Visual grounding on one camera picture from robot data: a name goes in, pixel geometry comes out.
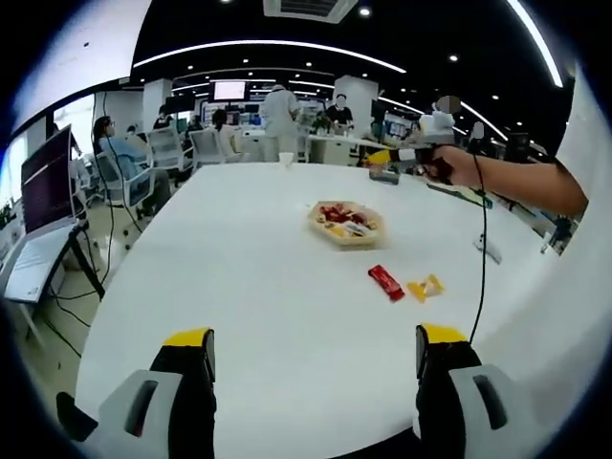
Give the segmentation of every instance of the black ceiling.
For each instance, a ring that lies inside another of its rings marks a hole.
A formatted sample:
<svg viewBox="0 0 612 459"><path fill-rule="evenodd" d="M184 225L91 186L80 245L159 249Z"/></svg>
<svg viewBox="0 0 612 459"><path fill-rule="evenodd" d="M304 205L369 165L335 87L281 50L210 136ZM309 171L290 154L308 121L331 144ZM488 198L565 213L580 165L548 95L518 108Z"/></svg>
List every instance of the black ceiling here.
<svg viewBox="0 0 612 459"><path fill-rule="evenodd" d="M300 69L301 79L334 84L342 75L380 83L385 96L419 109L439 95L459 96L504 132L527 131L555 152L569 117L573 80L561 63L567 55L558 39L540 27L552 47L565 87L557 88L523 24L505 0L373 1L373 14L357 9L337 24L273 18L263 14L261 0L153 0L142 25L134 62L204 43L240 39L294 40L334 46L376 57L407 70L383 66L327 51L285 46L231 46L174 55L133 70L141 78L183 77L185 84L205 82L201 74L223 69L214 77L247 77L251 68ZM538 25L543 24L535 18ZM452 63L449 55L458 55ZM313 67L306 68L306 62ZM333 74L309 74L308 70ZM252 70L253 78L294 78L296 71ZM315 88L301 87L312 91ZM477 118L469 112L458 127Z"/></svg>

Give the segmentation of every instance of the desk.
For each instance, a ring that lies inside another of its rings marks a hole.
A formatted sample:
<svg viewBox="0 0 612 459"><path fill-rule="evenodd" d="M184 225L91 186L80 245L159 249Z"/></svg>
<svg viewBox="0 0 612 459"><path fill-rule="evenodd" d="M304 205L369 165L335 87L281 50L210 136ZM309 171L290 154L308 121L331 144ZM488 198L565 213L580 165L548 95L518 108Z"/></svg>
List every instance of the desk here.
<svg viewBox="0 0 612 459"><path fill-rule="evenodd" d="M266 137L263 129L253 129L245 131L239 143L240 151L248 151L252 158L263 158L263 149L254 145ZM311 134L306 137L306 153L309 163L314 164L335 164L348 165L351 163L350 150L359 146L368 146L385 150L390 148L388 145L371 142L357 137L344 136L317 136Z"/></svg>
<svg viewBox="0 0 612 459"><path fill-rule="evenodd" d="M340 251L306 223L319 200L351 200L386 220L387 248ZM219 458L334 457L411 426L415 326L469 335L482 255L482 208L402 176L320 164L202 167L121 264L87 339L76 405L98 407L147 369L173 333L215 330ZM487 264L476 344L516 313L550 267L541 239L501 207L489 211L501 265ZM392 304L367 275L403 285L435 273L444 295Z"/></svg>

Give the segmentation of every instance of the paper cup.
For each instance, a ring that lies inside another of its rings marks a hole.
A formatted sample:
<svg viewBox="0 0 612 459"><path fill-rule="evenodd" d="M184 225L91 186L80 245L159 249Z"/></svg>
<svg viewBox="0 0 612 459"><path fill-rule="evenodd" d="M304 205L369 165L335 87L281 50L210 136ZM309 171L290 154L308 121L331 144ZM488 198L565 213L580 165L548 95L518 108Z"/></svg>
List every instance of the paper cup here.
<svg viewBox="0 0 612 459"><path fill-rule="evenodd" d="M294 161L294 153L278 153L278 160L285 167L289 168Z"/></svg>

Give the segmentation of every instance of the cable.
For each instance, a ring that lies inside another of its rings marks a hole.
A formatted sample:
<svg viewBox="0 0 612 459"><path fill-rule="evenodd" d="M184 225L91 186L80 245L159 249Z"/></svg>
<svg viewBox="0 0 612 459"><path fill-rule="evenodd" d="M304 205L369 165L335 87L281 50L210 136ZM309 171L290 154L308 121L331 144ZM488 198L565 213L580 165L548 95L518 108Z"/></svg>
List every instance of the cable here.
<svg viewBox="0 0 612 459"><path fill-rule="evenodd" d="M104 98L102 99L102 113L104 114L105 117L108 116L106 115L106 95L107 94L108 93L104 91ZM117 155L117 151L115 151L115 148L113 148L113 144L111 144L111 140L108 137L106 138L106 141L108 142L108 146L111 148L111 151L115 155L115 162L117 163L117 169L119 170L119 174L121 175L121 198L123 200L123 208L125 208L125 211L132 219L132 223L134 223L134 226L136 227L136 229L142 234L141 227L139 227L138 223L136 223L136 219L134 218L134 215L132 215L132 212L130 211L129 206L127 205L127 202L125 201L125 188L123 187L123 182L125 179L123 177L123 170L121 169L121 166L119 164L119 156Z"/></svg>
<svg viewBox="0 0 612 459"><path fill-rule="evenodd" d="M57 307L59 309L61 309L64 313L74 317L76 320L78 320L80 323L85 325L87 328L91 327L91 325L89 323L87 323L85 320L83 320L82 318L77 316L75 313L73 313L69 309L64 308L61 304L59 304L59 300L57 299L57 296L55 296L54 288L53 287L50 287L50 288L51 288L51 293L53 294L53 299L55 300L55 304L57 304Z"/></svg>
<svg viewBox="0 0 612 459"><path fill-rule="evenodd" d="M58 337L58 338L60 338L62 341L64 341L66 344L68 344L68 347L70 347L70 348L71 348L71 349L72 349L72 350L75 352L75 354L77 354L77 355L78 355L78 357L79 357L79 358L81 358L81 357L82 357L82 356L81 356L81 354L80 354L80 352L78 352L78 351L76 350L76 348L75 348L75 347L74 347L74 346L73 346L73 345L72 345L72 344L71 344L71 343L70 343L70 342L69 342L67 339L65 339L65 338L64 338L64 336L63 336L61 333L59 333L59 332L57 331L57 329L55 328L55 326L54 326L54 325L53 325L53 324L52 324L52 323L51 323L49 320L47 320L47 319L46 319L46 318L44 318L44 317L43 317L43 319L42 319L42 320L43 320L43 322L45 322L45 323L47 324L47 326L49 327L49 329L50 329L52 332L54 332L54 333L57 335L57 337Z"/></svg>
<svg viewBox="0 0 612 459"><path fill-rule="evenodd" d="M96 97L94 97L94 116L95 115L96 115ZM106 183L106 179L104 179L104 174L101 173L100 167L99 167L98 155L96 154L96 145L95 145L96 135L94 133L94 125L95 123L92 123L92 146L94 147L94 161L96 162L96 168L98 169L98 174L100 178L102 179L102 183L104 184L104 193L106 195L106 199L108 200L108 207L111 210L111 233L110 233L110 237L108 238L108 253L106 255L106 272L104 273L104 276L102 277L102 280L100 281L100 284L104 284L104 281L106 280L106 276L110 273L110 270L111 270L111 245L113 244L113 231L115 230L115 212L113 211L113 205L111 204L111 197L110 197L110 194L108 193L108 185Z"/></svg>
<svg viewBox="0 0 612 459"><path fill-rule="evenodd" d="M83 298L85 296L89 296L89 295L93 295L95 294L96 291L93 290L91 292L87 292L86 294L81 294L81 295L75 295L75 296L59 296L59 295L51 295L52 298L57 298L57 299L62 299L64 301L71 301L73 299L79 299L79 298Z"/></svg>
<svg viewBox="0 0 612 459"><path fill-rule="evenodd" d="M478 327L478 322L480 321L480 313L482 313L482 305L485 301L485 283L486 283L486 267L487 267L487 206L486 206L486 193L485 193L485 182L482 178L482 171L480 170L480 164L478 163L478 159L476 158L476 153L472 152L474 157L474 163L476 164L476 170L478 171L478 178L480 179L480 189L482 191L482 217L483 217L483 228L482 228L482 276L481 276L481 285L480 285L480 303L478 304L478 313L476 314L476 320L474 321L474 326L471 329L470 335L470 344L474 340L474 334L476 333L476 328Z"/></svg>

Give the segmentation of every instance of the laptop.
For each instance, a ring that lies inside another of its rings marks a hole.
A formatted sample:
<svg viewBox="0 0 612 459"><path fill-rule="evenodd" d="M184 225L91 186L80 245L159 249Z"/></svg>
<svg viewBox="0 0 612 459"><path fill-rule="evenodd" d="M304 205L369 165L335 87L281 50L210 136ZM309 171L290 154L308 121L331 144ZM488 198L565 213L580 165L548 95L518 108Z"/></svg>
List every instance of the laptop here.
<svg viewBox="0 0 612 459"><path fill-rule="evenodd" d="M69 171L71 139L71 128L65 127L21 166L26 235L7 282L6 299L40 300L77 226Z"/></svg>

